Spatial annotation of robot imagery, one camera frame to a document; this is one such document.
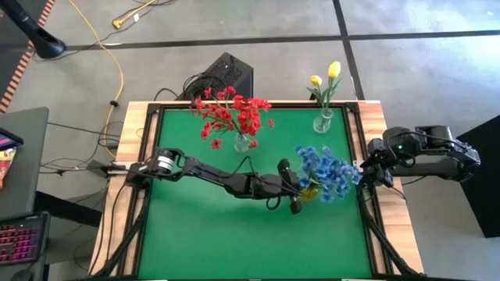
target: yellow cable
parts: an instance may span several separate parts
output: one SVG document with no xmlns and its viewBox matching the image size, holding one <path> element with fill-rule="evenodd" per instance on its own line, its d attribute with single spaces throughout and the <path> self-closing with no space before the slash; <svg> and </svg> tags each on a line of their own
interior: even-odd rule
<svg viewBox="0 0 500 281">
<path fill-rule="evenodd" d="M 92 33 L 94 34 L 95 39 L 99 43 L 99 46 L 101 46 L 101 48 L 103 50 L 105 50 L 109 55 L 111 55 L 112 60 L 115 61 L 115 64 L 118 67 L 118 71 L 120 71 L 120 89 L 118 89 L 118 93 L 116 93 L 116 96 L 115 96 L 115 99 L 114 99 L 114 101 L 118 101 L 118 99 L 120 98 L 120 95 L 122 94 L 122 91 L 123 91 L 123 72 L 122 72 L 122 68 L 121 68 L 120 64 L 118 63 L 118 60 L 116 59 L 115 55 L 110 50 L 108 50 L 106 47 L 104 47 L 104 45 L 102 44 L 101 40 L 99 40 L 99 36 L 97 35 L 97 33 L 95 33 L 94 27 L 92 27 L 91 23 L 88 22 L 87 18 L 84 16 L 84 14 L 80 11 L 80 9 L 78 9 L 77 5 L 75 5 L 75 3 L 73 3 L 73 1 L 71 1 L 71 0 L 69 0 L 69 1 L 70 1 L 71 5 L 75 8 L 75 10 L 80 14 L 80 16 L 82 17 L 82 19 L 85 20 L 85 23 L 87 23 L 88 27 L 91 29 Z M 104 145 L 105 145 L 105 149 L 108 151 L 108 153 L 112 157 L 115 158 L 115 155 L 106 147 L 106 145 L 108 144 L 107 133 L 108 133 L 109 121 L 111 119 L 111 116 L 112 116 L 114 108 L 115 108 L 114 105 L 111 105 L 111 108 L 109 109 L 109 113 L 108 113 L 108 118 L 106 119 L 106 127 L 104 129 Z"/>
<path fill-rule="evenodd" d="M 120 29 L 122 27 L 122 23 L 125 21 L 125 20 L 128 20 L 132 15 L 134 15 L 136 12 L 139 12 L 141 11 L 142 9 L 146 8 L 148 5 L 150 5 L 151 3 L 153 3 L 154 1 L 157 1 L 157 0 L 151 0 L 150 2 L 147 2 L 145 3 L 144 5 L 142 5 L 141 7 L 135 9 L 134 11 L 132 12 L 129 12 L 127 16 L 125 16 L 123 19 L 121 20 L 113 20 L 112 21 L 112 25 L 116 28 L 116 29 Z"/>
</svg>

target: green mat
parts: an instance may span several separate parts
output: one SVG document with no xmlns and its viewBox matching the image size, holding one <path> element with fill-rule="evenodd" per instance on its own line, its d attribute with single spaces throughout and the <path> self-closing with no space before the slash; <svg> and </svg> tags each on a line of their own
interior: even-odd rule
<svg viewBox="0 0 500 281">
<path fill-rule="evenodd" d="M 262 114 L 276 126 L 258 132 L 259 147 L 245 154 L 234 150 L 234 133 L 222 136 L 214 151 L 199 134 L 201 119 L 188 110 L 164 113 L 161 148 L 180 148 L 216 168 L 234 171 L 245 155 L 259 174 L 277 174 L 277 163 L 288 158 L 298 172 L 297 145 L 328 145 L 336 158 L 350 160 L 344 120 L 335 109 L 332 128 L 313 131 L 317 109 L 272 109 Z M 244 165 L 240 172 L 249 172 Z M 363 225 L 354 188 L 331 205 L 303 204 L 290 213 L 283 198 L 276 211 L 265 201 L 241 200 L 203 180 L 184 177 L 176 183 L 153 183 L 139 268 L 140 279 L 306 279 L 370 276 Z"/>
</svg>

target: concrete floor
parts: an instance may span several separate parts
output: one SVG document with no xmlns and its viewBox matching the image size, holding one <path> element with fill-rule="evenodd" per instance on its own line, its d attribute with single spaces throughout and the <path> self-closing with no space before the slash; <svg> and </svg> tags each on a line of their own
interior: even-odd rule
<svg viewBox="0 0 500 281">
<path fill-rule="evenodd" d="M 112 18 L 136 4 L 75 2 L 101 37 L 114 31 Z M 341 0 L 341 6 L 349 34 L 500 30 L 500 4 L 495 1 Z M 69 46 L 94 42 L 65 0 L 56 1 L 45 27 Z M 331 0 L 179 0 L 154 8 L 107 43 L 339 34 Z M 388 126 L 445 124 L 458 136 L 500 113 L 500 36 L 352 41 L 351 45 L 364 95 L 382 101 Z M 125 77 L 122 106 L 113 120 L 123 120 L 129 101 L 151 100 L 161 87 L 180 92 L 187 77 L 206 69 L 223 52 L 254 67 L 256 97 L 307 99 L 309 76 L 325 76 L 327 66 L 336 59 L 342 62 L 344 78 L 336 99 L 356 99 L 341 41 L 126 48 L 113 51 Z M 113 61 L 99 50 L 54 62 L 32 61 L 9 111 L 47 106 L 52 122 L 100 130 L 118 78 Z M 168 94 L 161 98 L 173 99 Z M 119 134 L 120 125 L 111 132 Z M 50 126 L 44 161 L 86 158 L 96 140 L 95 135 Z M 111 158 L 99 150 L 96 159 Z M 105 181 L 91 173 L 71 173 L 43 175 L 39 189 L 71 198 L 104 186 Z M 482 237 L 458 184 L 425 179 L 406 186 L 405 192 L 429 276 L 481 280 L 500 276 L 500 239 Z M 53 228 L 57 236 L 69 226 L 58 222 Z M 79 229 L 78 233 L 75 240 L 79 243 L 70 244 L 84 242 L 95 230 Z M 91 251 L 92 242 L 82 248 Z M 50 280 L 82 274 L 73 262 L 63 262 L 52 266 Z"/>
</svg>

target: keyboard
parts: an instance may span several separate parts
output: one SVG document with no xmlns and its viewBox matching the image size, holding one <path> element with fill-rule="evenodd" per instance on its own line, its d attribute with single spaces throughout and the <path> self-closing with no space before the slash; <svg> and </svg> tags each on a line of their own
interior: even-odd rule
<svg viewBox="0 0 500 281">
<path fill-rule="evenodd" d="M 46 222 L 46 215 L 0 222 L 0 265 L 37 261 Z"/>
</svg>

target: glass vase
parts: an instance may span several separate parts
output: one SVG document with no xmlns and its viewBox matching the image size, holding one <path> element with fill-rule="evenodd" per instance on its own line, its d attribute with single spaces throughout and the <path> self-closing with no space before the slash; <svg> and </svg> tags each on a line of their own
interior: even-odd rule
<svg viewBox="0 0 500 281">
<path fill-rule="evenodd" d="M 320 114 L 312 122 L 312 128 L 317 133 L 326 133 L 331 126 L 331 119 L 334 111 L 331 108 L 322 108 Z"/>
<path fill-rule="evenodd" d="M 250 145 L 250 138 L 244 133 L 237 133 L 234 138 L 234 150 L 240 153 L 244 153 L 248 150 Z"/>
</svg>

